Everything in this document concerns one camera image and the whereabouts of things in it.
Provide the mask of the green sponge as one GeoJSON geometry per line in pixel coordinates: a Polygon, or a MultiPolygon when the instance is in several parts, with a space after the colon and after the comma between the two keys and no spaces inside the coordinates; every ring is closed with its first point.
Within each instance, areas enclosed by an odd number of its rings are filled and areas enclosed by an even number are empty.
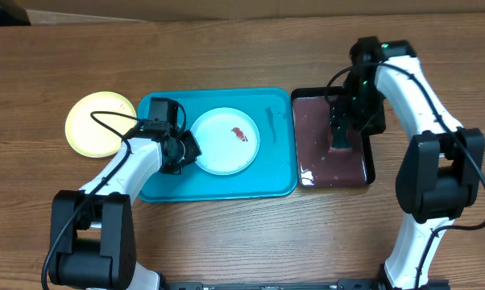
{"type": "Polygon", "coordinates": [[[335,149],[349,149],[351,148],[351,143],[347,137],[348,126],[333,126],[331,128],[332,143],[331,147],[335,149]]]}

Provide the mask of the light blue plate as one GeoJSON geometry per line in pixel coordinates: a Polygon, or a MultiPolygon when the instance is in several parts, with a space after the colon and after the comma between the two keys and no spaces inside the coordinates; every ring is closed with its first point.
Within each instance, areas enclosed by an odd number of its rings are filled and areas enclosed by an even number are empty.
{"type": "Polygon", "coordinates": [[[196,164],[214,175],[241,172],[251,165],[259,151],[259,129],[241,110],[230,107],[209,110],[196,119],[191,131],[201,150],[196,164]]]}

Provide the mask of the yellow plate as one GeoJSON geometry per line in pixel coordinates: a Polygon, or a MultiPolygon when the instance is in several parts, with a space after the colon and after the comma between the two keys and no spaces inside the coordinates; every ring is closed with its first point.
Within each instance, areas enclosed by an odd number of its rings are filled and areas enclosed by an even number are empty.
{"type": "Polygon", "coordinates": [[[65,137],[73,150],[90,158],[116,154],[121,138],[95,122],[93,111],[107,111],[135,117],[135,108],[124,96],[113,92],[96,92],[82,98],[69,111],[65,122],[65,137]]]}

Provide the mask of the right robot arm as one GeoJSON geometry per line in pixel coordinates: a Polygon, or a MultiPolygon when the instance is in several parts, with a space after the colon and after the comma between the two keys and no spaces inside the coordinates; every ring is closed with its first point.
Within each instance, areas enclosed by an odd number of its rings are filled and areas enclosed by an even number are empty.
{"type": "Polygon", "coordinates": [[[348,131],[377,135],[385,130],[389,102],[409,145],[396,176],[396,198],[404,212],[392,253],[379,271],[379,289],[447,289],[428,272],[450,230],[485,227],[485,138],[466,129],[442,105],[407,40],[357,40],[352,65],[338,98],[330,103],[331,146],[346,148],[348,131]]]}

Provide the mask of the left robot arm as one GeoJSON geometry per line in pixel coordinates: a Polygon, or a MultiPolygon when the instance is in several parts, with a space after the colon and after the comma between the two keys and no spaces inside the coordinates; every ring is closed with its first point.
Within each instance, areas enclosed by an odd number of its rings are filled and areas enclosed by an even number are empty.
{"type": "Polygon", "coordinates": [[[163,287],[160,274],[137,259],[132,205],[151,176],[180,175],[201,154],[185,127],[185,109],[178,101],[152,98],[147,117],[119,136],[120,151],[101,173],[78,190],[54,196],[42,288],[163,287]]]}

